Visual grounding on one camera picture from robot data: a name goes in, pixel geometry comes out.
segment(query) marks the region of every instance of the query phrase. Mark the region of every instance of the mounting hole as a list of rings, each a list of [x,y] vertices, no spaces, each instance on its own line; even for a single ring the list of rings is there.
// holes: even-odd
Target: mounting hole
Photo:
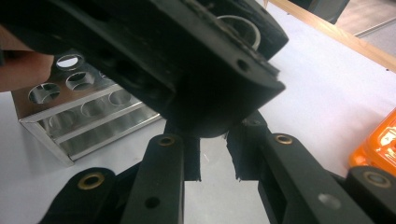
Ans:
[[[46,104],[58,97],[61,89],[53,83],[44,83],[32,88],[29,92],[29,100],[35,104]]]
[[[341,207],[340,200],[332,196],[331,194],[320,193],[318,195],[318,199],[321,203],[323,203],[323,205],[325,205],[326,207],[332,210],[337,210]]]
[[[55,130],[71,127],[76,121],[76,114],[73,111],[64,111],[49,119],[49,126]]]
[[[244,71],[244,72],[248,72],[249,71],[249,66],[247,63],[245,63],[245,61],[238,59],[238,61],[236,61],[236,63],[238,64],[238,67]]]
[[[389,179],[376,172],[366,171],[363,176],[370,184],[379,188],[388,189],[391,186]]]
[[[95,78],[91,73],[78,72],[66,80],[66,86],[72,91],[84,91],[88,89],[94,81]]]
[[[95,117],[102,114],[105,110],[105,103],[102,99],[89,101],[81,106],[81,114],[85,117]]]
[[[162,147],[169,147],[175,143],[175,138],[173,137],[163,137],[160,139],[158,144]]]
[[[105,181],[105,176],[100,172],[84,175],[78,181],[79,189],[95,189]]]
[[[293,142],[293,140],[292,140],[291,138],[289,138],[289,137],[286,136],[286,135],[282,135],[282,134],[277,135],[277,136],[275,137],[275,140],[276,140],[278,143],[283,144],[283,145],[290,145],[290,144]]]
[[[63,71],[70,71],[80,67],[84,59],[77,54],[65,55],[56,61],[56,66]]]
[[[158,207],[158,205],[160,205],[160,199],[159,198],[157,198],[157,197],[150,197],[150,198],[147,198],[146,199],[146,201],[145,201],[145,206],[148,208],[148,209],[152,209],[152,208],[156,208],[156,207]]]
[[[126,90],[114,91],[108,95],[108,101],[113,105],[126,105],[131,99],[131,93]]]

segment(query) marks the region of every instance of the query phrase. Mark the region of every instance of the wooden table edge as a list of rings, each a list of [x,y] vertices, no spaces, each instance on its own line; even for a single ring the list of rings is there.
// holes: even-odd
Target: wooden table edge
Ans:
[[[381,64],[386,69],[396,73],[396,58],[385,51],[374,47],[368,42],[357,38],[356,36],[334,26],[333,24],[323,20],[322,18],[309,13],[301,7],[294,5],[288,0],[269,0],[275,6],[288,12],[293,17],[312,26],[323,34],[344,44],[350,49],[355,50],[366,58]]]

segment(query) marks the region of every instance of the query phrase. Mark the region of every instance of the orange object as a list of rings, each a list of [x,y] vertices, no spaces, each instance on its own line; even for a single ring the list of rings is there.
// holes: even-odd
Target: orange object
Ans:
[[[396,109],[350,155],[349,165],[371,165],[396,176]]]

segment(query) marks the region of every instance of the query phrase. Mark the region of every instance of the human hand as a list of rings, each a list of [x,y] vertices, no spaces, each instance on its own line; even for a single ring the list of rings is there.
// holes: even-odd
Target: human hand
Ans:
[[[53,56],[32,51],[1,25],[0,49],[5,54],[0,92],[38,85],[49,78]]]

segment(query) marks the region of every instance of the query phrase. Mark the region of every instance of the white table surface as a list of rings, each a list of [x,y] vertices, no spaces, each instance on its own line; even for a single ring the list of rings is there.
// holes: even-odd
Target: white table surface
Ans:
[[[299,138],[339,175],[349,153],[396,107],[396,74],[268,5],[290,38],[270,63],[287,89],[260,109],[274,133]],[[0,93],[0,224],[37,223],[67,180],[91,167],[116,174],[139,162],[164,121],[127,135],[65,167],[17,121]],[[222,138],[203,139],[203,182],[187,182],[185,223],[268,223],[257,182],[234,179]]]

